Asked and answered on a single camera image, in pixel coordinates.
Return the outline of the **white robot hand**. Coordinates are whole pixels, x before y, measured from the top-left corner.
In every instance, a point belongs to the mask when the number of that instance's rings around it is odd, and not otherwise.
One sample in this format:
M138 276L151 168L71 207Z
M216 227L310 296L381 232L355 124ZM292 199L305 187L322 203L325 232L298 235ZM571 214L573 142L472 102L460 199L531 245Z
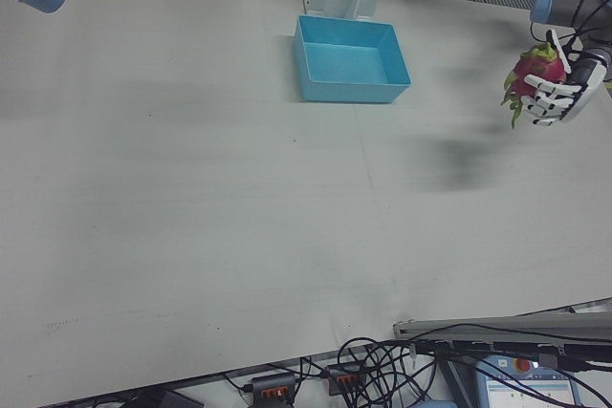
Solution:
M554 48L568 71L565 83L554 83L536 75L526 75L523 81L535 89L533 97L523 96L519 100L522 110L533 119L534 125L550 126L574 119L597 92L603 82L611 76L611 46L589 41L573 63L569 63L562 49L557 32L551 29L546 38L552 40Z

